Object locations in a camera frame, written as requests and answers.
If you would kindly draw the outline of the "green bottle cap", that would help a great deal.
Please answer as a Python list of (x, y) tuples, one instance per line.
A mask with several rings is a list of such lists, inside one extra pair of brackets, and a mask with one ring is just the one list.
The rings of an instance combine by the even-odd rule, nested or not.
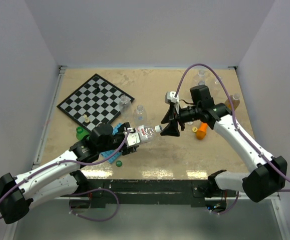
[(121, 167), (122, 166), (122, 162), (120, 160), (116, 161), (116, 166), (117, 167)]

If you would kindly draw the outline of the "green plastic bottle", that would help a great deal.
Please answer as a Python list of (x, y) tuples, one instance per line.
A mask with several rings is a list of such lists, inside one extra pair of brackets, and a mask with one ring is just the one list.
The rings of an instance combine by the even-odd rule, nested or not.
[(79, 126), (76, 128), (76, 138), (81, 141), (84, 137), (88, 137), (89, 132), (85, 130), (83, 127)]

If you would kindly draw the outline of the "juice bottle with white label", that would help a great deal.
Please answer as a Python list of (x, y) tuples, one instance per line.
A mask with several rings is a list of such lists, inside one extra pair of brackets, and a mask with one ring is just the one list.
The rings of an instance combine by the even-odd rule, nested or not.
[(147, 126), (147, 125), (140, 125), (135, 128), (138, 132), (141, 140), (141, 144), (148, 143), (154, 139), (154, 137), (158, 134), (155, 131), (155, 126)]

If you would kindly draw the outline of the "juice bottle white cap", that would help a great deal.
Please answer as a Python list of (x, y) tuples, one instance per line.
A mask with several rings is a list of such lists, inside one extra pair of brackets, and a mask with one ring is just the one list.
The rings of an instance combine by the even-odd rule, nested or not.
[(160, 125), (155, 126), (155, 131), (156, 131), (157, 133), (162, 132), (162, 126), (160, 126)]

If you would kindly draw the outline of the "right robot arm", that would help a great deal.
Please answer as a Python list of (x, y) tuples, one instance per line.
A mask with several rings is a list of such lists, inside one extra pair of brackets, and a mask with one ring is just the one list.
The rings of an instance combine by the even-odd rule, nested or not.
[(161, 121), (167, 126), (161, 136), (178, 137), (185, 123), (202, 121), (221, 135), (245, 163), (249, 173), (234, 173), (219, 170), (208, 177), (205, 195), (220, 196), (225, 190), (245, 193), (253, 202), (259, 202), (285, 186), (283, 176), (287, 162), (274, 157), (262, 148), (235, 121), (232, 111), (223, 103), (215, 104), (209, 88), (201, 85), (191, 88), (192, 106), (181, 108), (174, 91), (167, 92), (165, 102), (169, 110)]

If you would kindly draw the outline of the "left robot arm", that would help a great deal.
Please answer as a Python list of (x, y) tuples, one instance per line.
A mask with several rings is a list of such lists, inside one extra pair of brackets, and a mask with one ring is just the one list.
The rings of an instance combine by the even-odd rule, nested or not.
[(13, 224), (30, 209), (64, 195), (83, 196), (88, 191), (81, 169), (108, 160), (99, 160), (106, 151), (127, 155), (140, 145), (139, 134), (128, 122), (113, 133), (110, 124), (100, 124), (54, 160), (26, 173), (0, 177), (0, 220)]

